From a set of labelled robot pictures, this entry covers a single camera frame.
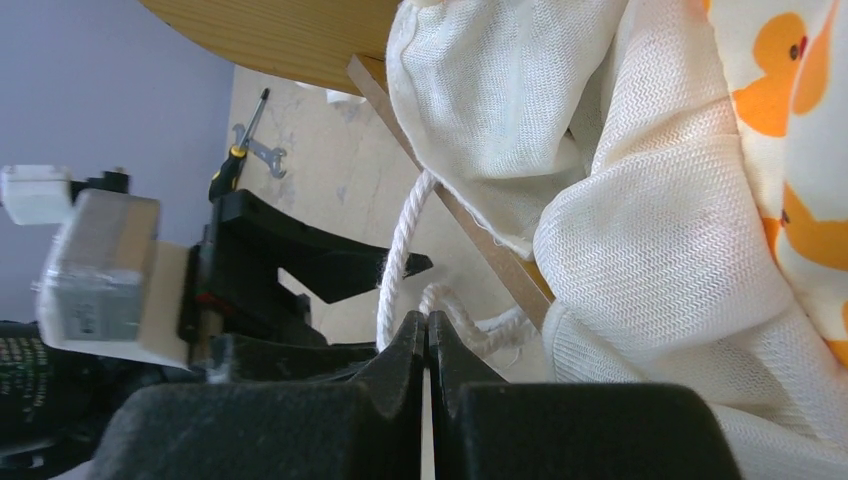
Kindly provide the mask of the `small orange patterned pillow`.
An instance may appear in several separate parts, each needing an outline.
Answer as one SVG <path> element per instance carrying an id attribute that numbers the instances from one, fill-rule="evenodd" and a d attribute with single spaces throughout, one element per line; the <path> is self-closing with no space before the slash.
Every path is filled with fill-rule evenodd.
<path id="1" fill-rule="evenodd" d="M 366 99 L 360 95 L 319 87 L 303 82 L 296 82 L 296 85 L 309 91 L 323 93 L 328 104 L 349 103 L 354 105 L 361 105 L 366 102 Z"/>

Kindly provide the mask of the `yellow black screwdriver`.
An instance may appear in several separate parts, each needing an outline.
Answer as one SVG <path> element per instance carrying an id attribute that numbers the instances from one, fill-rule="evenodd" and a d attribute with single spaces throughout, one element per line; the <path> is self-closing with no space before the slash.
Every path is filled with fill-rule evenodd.
<path id="1" fill-rule="evenodd" d="M 244 132 L 236 138 L 236 142 L 230 147 L 228 157 L 213 175 L 208 189 L 208 200 L 211 203 L 214 203 L 219 197 L 236 190 L 241 170 L 249 152 L 248 143 L 252 138 L 252 133 L 260 119 L 269 94 L 269 88 L 262 90 L 259 101 Z"/>

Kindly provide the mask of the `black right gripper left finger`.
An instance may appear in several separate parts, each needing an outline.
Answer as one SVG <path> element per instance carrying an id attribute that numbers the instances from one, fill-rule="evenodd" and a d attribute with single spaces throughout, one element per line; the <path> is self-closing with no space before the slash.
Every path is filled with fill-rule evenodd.
<path id="1" fill-rule="evenodd" d="M 113 416 L 92 479 L 416 479 L 426 326 L 343 382 L 168 384 Z"/>

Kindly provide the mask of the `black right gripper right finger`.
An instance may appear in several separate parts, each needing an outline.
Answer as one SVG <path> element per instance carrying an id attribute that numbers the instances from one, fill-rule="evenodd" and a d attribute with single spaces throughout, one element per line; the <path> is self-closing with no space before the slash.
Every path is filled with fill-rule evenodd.
<path id="1" fill-rule="evenodd" d="M 442 312 L 428 317 L 439 479 L 738 479 L 692 390 L 655 383 L 509 383 Z"/>

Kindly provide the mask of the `wooden pet bed frame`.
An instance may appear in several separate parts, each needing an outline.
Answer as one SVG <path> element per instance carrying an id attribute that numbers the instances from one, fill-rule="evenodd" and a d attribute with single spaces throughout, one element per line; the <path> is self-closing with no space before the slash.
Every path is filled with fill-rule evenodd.
<path id="1" fill-rule="evenodd" d="M 390 105 L 385 50 L 392 0 L 147 0 L 145 7 L 204 49 L 241 67 L 362 95 L 407 155 Z"/>

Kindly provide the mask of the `silver open-end wrench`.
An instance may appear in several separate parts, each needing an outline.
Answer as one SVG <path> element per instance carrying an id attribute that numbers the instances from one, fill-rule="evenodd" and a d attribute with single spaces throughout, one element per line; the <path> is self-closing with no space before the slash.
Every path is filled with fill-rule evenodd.
<path id="1" fill-rule="evenodd" d="M 232 126 L 231 130 L 235 134 L 236 146 L 240 145 L 246 132 L 245 125 L 237 123 Z M 254 139 L 248 140 L 245 145 L 249 152 L 267 165 L 274 178 L 282 179 L 285 177 L 287 171 L 284 169 L 283 159 L 287 156 L 287 151 L 284 148 L 275 147 L 272 149 Z"/>

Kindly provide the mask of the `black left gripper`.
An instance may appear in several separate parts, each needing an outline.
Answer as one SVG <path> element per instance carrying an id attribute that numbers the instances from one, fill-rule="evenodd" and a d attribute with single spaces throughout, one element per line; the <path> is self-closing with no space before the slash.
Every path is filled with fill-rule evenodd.
<path id="1" fill-rule="evenodd" d="M 283 287 L 279 269 L 332 304 L 378 287 L 388 255 L 251 192 L 219 197 L 187 261 L 178 336 L 188 344 L 189 369 L 210 384 L 352 378 L 376 347 L 328 345 L 311 325 L 309 297 Z"/>

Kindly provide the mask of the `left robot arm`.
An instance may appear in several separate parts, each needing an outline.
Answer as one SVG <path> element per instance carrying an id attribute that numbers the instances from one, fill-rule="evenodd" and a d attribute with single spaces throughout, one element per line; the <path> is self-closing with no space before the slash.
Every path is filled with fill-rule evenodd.
<path id="1" fill-rule="evenodd" d="M 248 191 L 218 198 L 191 248 L 156 201 L 89 189 L 48 251 L 33 323 L 1 326 L 1 475 L 48 479 L 415 479 L 426 327 L 384 350 L 332 345 L 328 302 L 369 290 L 379 249 Z"/>

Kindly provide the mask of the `orange patterned white blanket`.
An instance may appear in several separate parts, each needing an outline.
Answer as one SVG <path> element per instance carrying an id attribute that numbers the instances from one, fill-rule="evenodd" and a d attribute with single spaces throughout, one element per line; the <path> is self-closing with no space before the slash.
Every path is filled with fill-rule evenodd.
<path id="1" fill-rule="evenodd" d="M 538 267 L 553 378 L 671 382 L 747 479 L 847 475 L 847 5 L 404 1 L 386 68 L 422 166 Z"/>

